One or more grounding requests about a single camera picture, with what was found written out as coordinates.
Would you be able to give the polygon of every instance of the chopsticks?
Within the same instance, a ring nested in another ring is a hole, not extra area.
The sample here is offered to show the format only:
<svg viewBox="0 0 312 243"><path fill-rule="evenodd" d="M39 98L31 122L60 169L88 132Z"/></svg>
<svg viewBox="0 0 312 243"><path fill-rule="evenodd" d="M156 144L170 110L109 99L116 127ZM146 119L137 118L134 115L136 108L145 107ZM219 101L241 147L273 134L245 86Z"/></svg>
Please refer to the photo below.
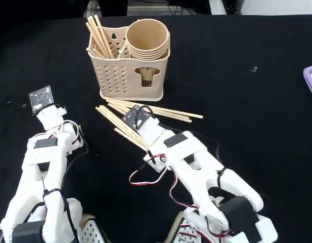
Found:
<svg viewBox="0 0 312 243"><path fill-rule="evenodd" d="M111 52L110 45L107 41L107 38L105 36L103 27L101 25L101 22L97 15L94 15L94 18L92 16L89 16L87 18L87 21L85 24L90 31L96 45L98 46L99 50L96 48L91 50L87 48L86 50L93 56L101 57L101 58L107 58L107 59L114 59L114 56Z"/></svg>
<svg viewBox="0 0 312 243"><path fill-rule="evenodd" d="M112 111L106 108L104 105L95 107L95 109L102 114L107 120L109 120L113 125L116 126L114 129L117 133L125 137L127 140L143 149L148 151L148 145L143 140L143 138L131 127L129 127L124 121L118 118Z"/></svg>
<svg viewBox="0 0 312 243"><path fill-rule="evenodd" d="M122 115L127 114L130 109L135 106L142 106L143 104L140 103L134 103L124 100L115 100L112 98L106 98L106 101L108 102L108 106L116 110ZM162 115L165 117L170 117L177 120L182 120L184 122L191 123L192 120L186 116L186 114L189 114L191 117L196 118L203 118L202 115L193 114L189 112L184 111L178 111L178 110L172 110L157 106L149 106L155 114ZM116 126L114 131L116 131L118 134L129 140L131 143L135 144L139 148L141 148L144 151L148 151L148 144L144 141L144 139L131 127L129 127L124 121L122 121L119 117L117 117L112 111L110 111L106 106L100 105L99 107L95 107L95 109L102 114L107 120L109 120L113 125Z"/></svg>
<svg viewBox="0 0 312 243"><path fill-rule="evenodd" d="M108 105L115 110L121 110L119 111L121 114L125 114L129 111L130 108L134 107L135 105L142 106L144 104L140 103L134 103L130 101L125 101L125 100L116 100L112 98L105 98L105 100L108 102ZM183 122L191 123L192 120L190 117L194 118L199 118L202 119L203 116L199 114L194 114L190 112L184 112L184 111L179 111L179 110L172 110L172 109L167 109L167 108L162 108L162 107L157 107L157 106L152 106L149 105L149 107L152 109L152 111L161 116L165 116L168 118L173 118L176 120L181 120Z"/></svg>

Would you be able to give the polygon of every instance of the black wire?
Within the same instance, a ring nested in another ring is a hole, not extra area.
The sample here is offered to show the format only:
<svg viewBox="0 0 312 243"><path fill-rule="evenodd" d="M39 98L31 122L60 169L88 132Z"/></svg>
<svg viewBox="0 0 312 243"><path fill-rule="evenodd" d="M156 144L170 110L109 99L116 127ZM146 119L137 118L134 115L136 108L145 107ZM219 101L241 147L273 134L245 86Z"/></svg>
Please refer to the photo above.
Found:
<svg viewBox="0 0 312 243"><path fill-rule="evenodd" d="M142 105L142 106L140 106L139 109L138 109L137 112L136 112L136 115L135 115L135 126L136 126L136 130L138 130L138 129L140 128L140 126L138 126L138 116L139 116L140 111L141 111L143 108L147 108L147 109L150 111L151 117L154 117L154 116L155 116L154 112L152 111L152 109L151 109L148 105Z"/></svg>
<svg viewBox="0 0 312 243"><path fill-rule="evenodd" d="M70 215L70 209L69 209L69 203L67 201L67 199L65 198L65 196L63 195L62 191L59 189L59 188L55 188L55 189L52 189L50 191L48 190L44 190L43 191L43 196L42 196L42 199L44 201L44 197L49 195L50 193L53 193L55 191L58 191L61 195L61 198L63 199L64 201L64 205L65 205L65 208L66 208L66 212L67 212L67 218L68 218L68 221L69 221L69 224L70 224L70 228L71 228L71 231L73 231L73 234L74 234L74 237L75 237L75 242L76 243L79 243L79 239L78 239L78 235L77 235L77 231L75 229L75 226L74 226L74 223L73 221L71 220L71 215Z"/></svg>
<svg viewBox="0 0 312 243"><path fill-rule="evenodd" d="M50 104L48 104L48 105L45 105L45 106L41 107L39 110L37 110L35 113L33 113L32 116L38 115L42 110L46 109L46 108L49 107L49 106L53 106L53 105L62 107L60 104L58 104L58 103L56 103L56 102L53 102L53 103L50 103Z"/></svg>
<svg viewBox="0 0 312 243"><path fill-rule="evenodd" d="M77 160L78 158L80 158L80 157L82 157L82 156L88 154L89 151L90 151L90 147L88 146L88 144L87 144L87 142L86 142L86 139L85 139L85 136L84 136L83 132L81 131L81 129L79 129L79 133L80 133L80 135L81 135L81 137L82 137L82 139L83 139L83 141L84 141L84 146L86 147L86 150L85 150L83 153L78 154L75 158L73 158L73 160L72 160L71 162L69 162L68 167L67 167L67 169L66 169L66 171L65 171L65 174L64 174L63 181L62 181L62 183L61 183L61 188L64 188L64 183L65 183L66 177L67 177L67 175L68 175L68 172L69 172L69 170L71 169L71 167L74 165L74 163L76 162L76 160Z"/></svg>
<svg viewBox="0 0 312 243"><path fill-rule="evenodd" d="M223 175L224 171L226 170L227 168L226 167L223 167L222 170L220 171L217 171L217 186L219 188L221 188L221 176Z"/></svg>
<svg viewBox="0 0 312 243"><path fill-rule="evenodd" d="M173 12L172 12L172 10L171 10L170 7L169 7L169 4L167 4L167 8L169 9L171 15L174 15Z"/></svg>
<svg viewBox="0 0 312 243"><path fill-rule="evenodd" d="M207 220L207 217L206 217L206 216L205 216L205 220L206 220L207 230L208 230L208 232L210 232L210 234L212 234L212 235L215 236L215 237L226 236L225 234L215 234L215 233L213 233L213 232L210 230L210 227L209 227L209 225L208 225L208 220Z"/></svg>

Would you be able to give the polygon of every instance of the robotic arm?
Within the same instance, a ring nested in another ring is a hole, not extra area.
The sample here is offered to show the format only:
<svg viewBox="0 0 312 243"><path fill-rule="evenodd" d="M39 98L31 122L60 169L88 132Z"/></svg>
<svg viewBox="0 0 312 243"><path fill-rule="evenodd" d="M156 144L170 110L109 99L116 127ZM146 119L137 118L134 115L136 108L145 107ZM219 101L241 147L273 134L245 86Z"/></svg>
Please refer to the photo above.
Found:
<svg viewBox="0 0 312 243"><path fill-rule="evenodd" d="M133 108L130 113L124 120L139 115L137 124L133 123L132 127L138 127L137 132L149 145L144 161L157 172L172 170L191 194L194 205L184 211L184 218L193 228L205 232L211 242L271 243L277 240L271 220L257 214L263 208L260 195L217 161L192 133L175 134L166 130L158 119L139 108ZM154 154L165 154L166 161L161 157L150 160Z"/></svg>
<svg viewBox="0 0 312 243"><path fill-rule="evenodd" d="M44 89L51 94L50 87ZM66 156L83 146L83 138L75 122L63 120L64 108L58 108L51 100L36 106L34 114L46 131L28 140L18 189L0 229L6 243L74 239L79 242L81 204L74 198L65 199L60 188L67 167Z"/></svg>

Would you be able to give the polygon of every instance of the paper cup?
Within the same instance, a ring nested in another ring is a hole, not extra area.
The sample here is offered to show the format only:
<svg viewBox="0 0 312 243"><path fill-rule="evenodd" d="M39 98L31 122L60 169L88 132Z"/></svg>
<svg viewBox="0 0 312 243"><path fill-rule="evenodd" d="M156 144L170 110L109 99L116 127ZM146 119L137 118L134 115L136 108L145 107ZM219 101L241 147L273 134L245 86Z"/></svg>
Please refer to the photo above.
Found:
<svg viewBox="0 0 312 243"><path fill-rule="evenodd" d="M137 53L153 53L160 50L169 40L166 26L155 19L142 19L132 23L126 30L128 49Z"/></svg>

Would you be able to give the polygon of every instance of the black cloth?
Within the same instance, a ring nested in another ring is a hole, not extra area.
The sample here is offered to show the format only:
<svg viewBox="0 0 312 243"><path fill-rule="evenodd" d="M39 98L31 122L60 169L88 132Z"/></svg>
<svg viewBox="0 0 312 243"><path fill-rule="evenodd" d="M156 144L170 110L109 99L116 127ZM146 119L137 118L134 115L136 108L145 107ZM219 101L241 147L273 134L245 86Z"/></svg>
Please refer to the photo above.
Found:
<svg viewBox="0 0 312 243"><path fill-rule="evenodd" d="M104 18L103 25L136 19ZM204 114L191 124L161 122L220 141L224 166L268 202L262 214L279 242L312 240L312 95L302 75L312 65L312 16L157 19L171 33L171 56L164 98L156 104ZM0 219L16 191L27 140L43 131L28 93L51 85L91 146L69 172L66 195L99 219L112 242L163 241L184 209L168 196L173 174L153 186L129 184L145 154L94 109L103 101L84 22L28 22L0 36ZM215 144L203 142L213 153ZM145 167L137 180L157 177ZM190 199L182 187L173 194Z"/></svg>

